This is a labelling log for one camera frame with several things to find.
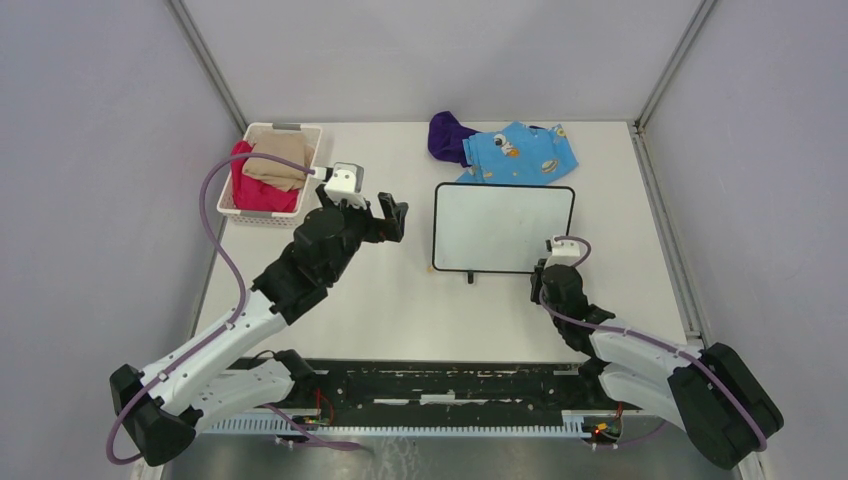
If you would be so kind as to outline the white whiteboard black frame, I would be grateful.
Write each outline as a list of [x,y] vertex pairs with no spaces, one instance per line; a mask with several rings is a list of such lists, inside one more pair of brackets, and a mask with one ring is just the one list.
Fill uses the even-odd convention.
[[431,265],[469,278],[529,274],[547,242],[569,233],[575,200],[569,186],[440,183]]

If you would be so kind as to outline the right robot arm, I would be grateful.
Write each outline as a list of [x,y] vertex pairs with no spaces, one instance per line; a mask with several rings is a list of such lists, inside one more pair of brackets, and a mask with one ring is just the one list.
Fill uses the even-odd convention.
[[730,346],[670,343],[589,302],[578,270],[540,260],[531,300],[568,347],[587,355],[577,382],[591,408],[610,401],[645,410],[683,431],[715,466],[730,470],[785,425],[782,412]]

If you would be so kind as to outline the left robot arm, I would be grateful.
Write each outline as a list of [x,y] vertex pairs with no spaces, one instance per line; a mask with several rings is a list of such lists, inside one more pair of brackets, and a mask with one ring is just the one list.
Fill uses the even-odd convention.
[[314,394],[311,368],[297,353],[280,353],[232,375],[224,372],[266,338],[289,327],[323,301],[364,243],[402,241],[409,206],[378,195],[383,215],[323,186],[321,206],[307,214],[281,255],[253,280],[239,279],[239,301],[198,336],[141,369],[125,364],[109,378],[116,423],[107,438],[115,464],[118,429],[138,449],[137,459],[160,466],[179,456],[196,436],[244,411],[284,401],[306,405]]

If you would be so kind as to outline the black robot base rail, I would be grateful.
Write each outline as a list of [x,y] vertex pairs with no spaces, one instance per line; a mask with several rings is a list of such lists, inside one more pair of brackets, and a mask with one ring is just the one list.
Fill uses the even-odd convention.
[[290,420],[328,440],[344,436],[589,439],[603,423],[644,424],[637,407],[589,386],[576,363],[311,359],[313,374],[275,410],[257,407],[215,433],[297,440]]

